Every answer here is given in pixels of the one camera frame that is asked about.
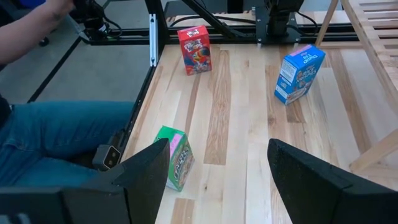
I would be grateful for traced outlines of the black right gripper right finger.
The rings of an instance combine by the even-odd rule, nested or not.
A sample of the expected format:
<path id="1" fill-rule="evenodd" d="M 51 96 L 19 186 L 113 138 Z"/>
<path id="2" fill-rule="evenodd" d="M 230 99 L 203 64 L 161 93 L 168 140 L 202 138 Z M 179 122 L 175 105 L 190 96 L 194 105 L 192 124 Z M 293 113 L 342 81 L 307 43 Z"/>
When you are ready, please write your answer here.
<path id="1" fill-rule="evenodd" d="M 398 224 L 398 191 L 279 139 L 269 140 L 267 158 L 293 224 Z"/>

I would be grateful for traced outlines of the wooden slatted shelf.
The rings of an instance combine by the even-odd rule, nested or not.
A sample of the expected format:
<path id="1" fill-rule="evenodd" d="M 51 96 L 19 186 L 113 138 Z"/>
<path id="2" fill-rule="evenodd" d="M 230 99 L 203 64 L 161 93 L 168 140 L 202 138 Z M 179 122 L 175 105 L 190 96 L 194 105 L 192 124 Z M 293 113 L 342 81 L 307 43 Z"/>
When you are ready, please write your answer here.
<path id="1" fill-rule="evenodd" d="M 398 116 L 398 0 L 331 0 L 315 45 L 324 39 L 338 3 L 346 15 Z M 398 169 L 379 162 L 398 151 L 398 125 L 375 146 L 361 154 L 349 168 L 355 174 L 398 178 Z"/>

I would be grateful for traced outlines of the person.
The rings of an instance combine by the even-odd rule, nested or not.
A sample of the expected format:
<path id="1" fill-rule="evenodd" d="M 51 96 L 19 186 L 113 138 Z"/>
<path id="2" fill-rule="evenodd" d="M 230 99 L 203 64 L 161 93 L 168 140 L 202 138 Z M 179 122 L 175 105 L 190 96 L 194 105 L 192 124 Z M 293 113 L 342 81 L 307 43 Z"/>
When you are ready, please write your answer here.
<path id="1" fill-rule="evenodd" d="M 0 27 L 0 65 L 36 47 L 73 10 L 73 0 L 45 0 Z M 0 94 L 0 187 L 79 186 L 98 172 L 72 160 L 96 151 L 128 124 L 129 101 L 10 104 Z"/>

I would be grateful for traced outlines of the blue Rice Krispies cereal box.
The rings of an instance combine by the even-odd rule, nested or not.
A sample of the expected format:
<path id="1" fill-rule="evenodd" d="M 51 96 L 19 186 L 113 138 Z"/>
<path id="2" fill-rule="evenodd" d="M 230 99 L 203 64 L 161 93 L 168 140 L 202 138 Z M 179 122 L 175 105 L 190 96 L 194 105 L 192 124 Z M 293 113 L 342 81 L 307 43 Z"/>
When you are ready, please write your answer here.
<path id="1" fill-rule="evenodd" d="M 311 44 L 286 55 L 275 86 L 275 96 L 288 105 L 307 94 L 325 55 L 324 51 Z"/>

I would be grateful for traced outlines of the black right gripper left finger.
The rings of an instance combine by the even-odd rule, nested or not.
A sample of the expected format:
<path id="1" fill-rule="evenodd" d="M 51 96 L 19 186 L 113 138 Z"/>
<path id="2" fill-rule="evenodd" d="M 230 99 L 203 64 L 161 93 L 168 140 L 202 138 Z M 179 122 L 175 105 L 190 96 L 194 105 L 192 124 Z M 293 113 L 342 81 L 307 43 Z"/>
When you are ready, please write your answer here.
<path id="1" fill-rule="evenodd" d="M 162 138 L 81 187 L 0 188 L 0 224 L 154 224 L 169 146 Z"/>

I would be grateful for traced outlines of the silver aluminium profile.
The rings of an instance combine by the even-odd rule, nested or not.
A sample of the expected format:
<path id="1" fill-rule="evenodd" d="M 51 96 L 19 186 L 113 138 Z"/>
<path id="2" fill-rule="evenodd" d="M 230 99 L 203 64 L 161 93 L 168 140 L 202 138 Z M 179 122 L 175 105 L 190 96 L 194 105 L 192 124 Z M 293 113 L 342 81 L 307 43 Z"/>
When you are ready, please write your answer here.
<path id="1" fill-rule="evenodd" d="M 150 65 L 156 67 L 158 62 L 158 39 L 157 39 L 157 18 L 156 14 L 149 15 L 149 49 Z"/>

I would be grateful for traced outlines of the red Froot Loops cereal box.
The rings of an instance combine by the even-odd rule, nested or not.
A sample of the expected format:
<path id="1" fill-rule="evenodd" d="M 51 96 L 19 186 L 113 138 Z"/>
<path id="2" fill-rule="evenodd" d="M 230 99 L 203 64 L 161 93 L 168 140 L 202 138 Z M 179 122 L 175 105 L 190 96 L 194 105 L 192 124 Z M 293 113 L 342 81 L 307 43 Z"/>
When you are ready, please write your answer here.
<path id="1" fill-rule="evenodd" d="M 187 75 L 209 72 L 212 69 L 210 38 L 204 25 L 177 32 Z"/>

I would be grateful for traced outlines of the green Apple Jacks cereal box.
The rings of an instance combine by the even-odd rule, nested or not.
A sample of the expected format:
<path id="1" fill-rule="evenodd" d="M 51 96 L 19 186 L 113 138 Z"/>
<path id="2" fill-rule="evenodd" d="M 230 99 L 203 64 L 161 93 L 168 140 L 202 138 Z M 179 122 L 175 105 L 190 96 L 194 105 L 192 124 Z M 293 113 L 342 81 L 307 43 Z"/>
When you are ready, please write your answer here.
<path id="1" fill-rule="evenodd" d="M 154 141 L 169 140 L 170 164 L 166 186 L 181 192 L 192 165 L 195 162 L 193 152 L 185 132 L 162 126 Z"/>

